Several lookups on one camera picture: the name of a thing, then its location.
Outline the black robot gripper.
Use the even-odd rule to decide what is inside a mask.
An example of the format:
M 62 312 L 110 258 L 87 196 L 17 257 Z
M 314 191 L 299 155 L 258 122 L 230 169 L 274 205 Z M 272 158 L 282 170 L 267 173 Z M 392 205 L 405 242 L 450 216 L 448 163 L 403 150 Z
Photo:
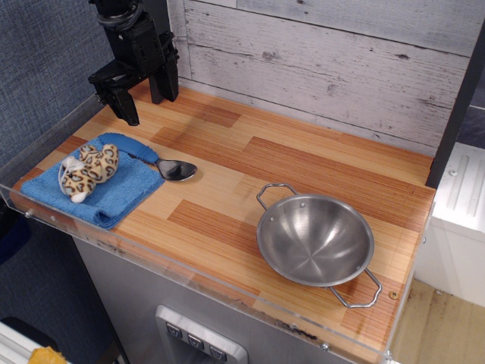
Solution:
M 89 76 L 99 101 L 130 126 L 139 125 L 133 97 L 123 84 L 149 78 L 151 100 L 174 102 L 179 94 L 177 50 L 173 33 L 158 34 L 150 15 L 137 19 L 99 17 L 111 46 L 114 60 Z

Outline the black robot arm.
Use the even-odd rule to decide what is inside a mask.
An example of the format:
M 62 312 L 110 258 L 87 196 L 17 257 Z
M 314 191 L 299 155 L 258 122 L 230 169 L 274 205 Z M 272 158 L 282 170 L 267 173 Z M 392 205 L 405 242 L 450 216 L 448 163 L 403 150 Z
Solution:
M 93 1 L 114 59 L 89 76 L 99 101 L 130 126 L 139 116 L 129 90 L 149 80 L 152 101 L 175 101 L 177 61 L 166 1 Z

